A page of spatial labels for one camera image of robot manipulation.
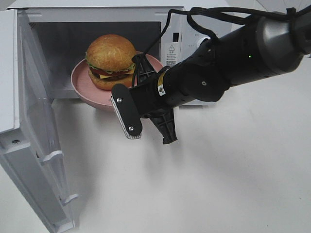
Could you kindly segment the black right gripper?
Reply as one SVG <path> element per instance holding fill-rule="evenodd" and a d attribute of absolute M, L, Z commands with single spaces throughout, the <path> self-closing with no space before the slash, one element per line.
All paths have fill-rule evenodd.
<path fill-rule="evenodd" d="M 130 94 L 142 118 L 149 118 L 163 136 L 163 144 L 177 140 L 174 123 L 174 94 L 171 83 L 167 82 L 167 70 L 156 72 L 140 53 L 132 58 L 135 64 Z"/>

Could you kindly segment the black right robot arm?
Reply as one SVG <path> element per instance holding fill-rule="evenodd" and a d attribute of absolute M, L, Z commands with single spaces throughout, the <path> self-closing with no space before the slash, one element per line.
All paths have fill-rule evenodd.
<path fill-rule="evenodd" d="M 193 7 L 187 23 L 206 37 L 185 60 L 158 72 L 141 73 L 145 54 L 134 58 L 132 87 L 112 99 L 126 106 L 125 135 L 137 139 L 142 118 L 150 119 L 164 144 L 177 139 L 174 107 L 192 100 L 218 101 L 231 87 L 294 71 L 311 51 L 311 9 L 285 13 L 240 7 Z"/>

